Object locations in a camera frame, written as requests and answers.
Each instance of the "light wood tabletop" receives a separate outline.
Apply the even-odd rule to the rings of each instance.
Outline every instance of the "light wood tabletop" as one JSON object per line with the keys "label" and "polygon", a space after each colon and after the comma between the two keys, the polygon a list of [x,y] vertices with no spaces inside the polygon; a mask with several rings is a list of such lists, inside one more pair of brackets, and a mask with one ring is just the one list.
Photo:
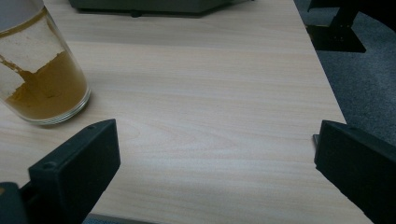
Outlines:
{"label": "light wood tabletop", "polygon": [[156,223],[371,223],[315,169],[312,135],[345,122],[292,0],[203,17],[79,13],[45,0],[92,88],[39,127],[0,105],[0,181],[116,119],[121,167],[92,213]]}

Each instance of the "wood grain surface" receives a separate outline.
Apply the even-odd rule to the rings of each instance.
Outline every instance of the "wood grain surface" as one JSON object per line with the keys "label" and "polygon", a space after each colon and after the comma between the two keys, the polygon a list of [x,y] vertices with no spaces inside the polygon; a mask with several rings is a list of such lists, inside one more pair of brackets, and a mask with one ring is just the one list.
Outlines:
{"label": "wood grain surface", "polygon": [[116,119],[121,167],[93,214],[157,223],[370,223],[315,169],[312,134],[345,122],[292,0],[202,17],[80,13],[46,0],[92,88],[37,127],[0,105],[1,181]]}

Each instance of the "gray lid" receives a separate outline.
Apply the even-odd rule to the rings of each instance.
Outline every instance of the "gray lid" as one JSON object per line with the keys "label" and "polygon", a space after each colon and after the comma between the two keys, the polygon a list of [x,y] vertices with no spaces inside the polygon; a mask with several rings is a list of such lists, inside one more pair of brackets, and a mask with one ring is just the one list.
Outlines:
{"label": "gray lid", "polygon": [[43,6],[42,0],[0,0],[0,32],[29,21]]}

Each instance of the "gray carpet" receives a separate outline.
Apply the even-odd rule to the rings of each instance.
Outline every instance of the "gray carpet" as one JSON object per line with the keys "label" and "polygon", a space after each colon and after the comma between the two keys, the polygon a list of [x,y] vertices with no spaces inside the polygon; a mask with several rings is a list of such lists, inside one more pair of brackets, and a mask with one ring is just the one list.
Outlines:
{"label": "gray carpet", "polygon": [[[327,25],[337,8],[307,12],[310,0],[294,0],[305,24]],[[396,146],[396,34],[358,14],[353,30],[365,53],[317,51],[346,123]],[[114,224],[87,218],[84,224]]]}

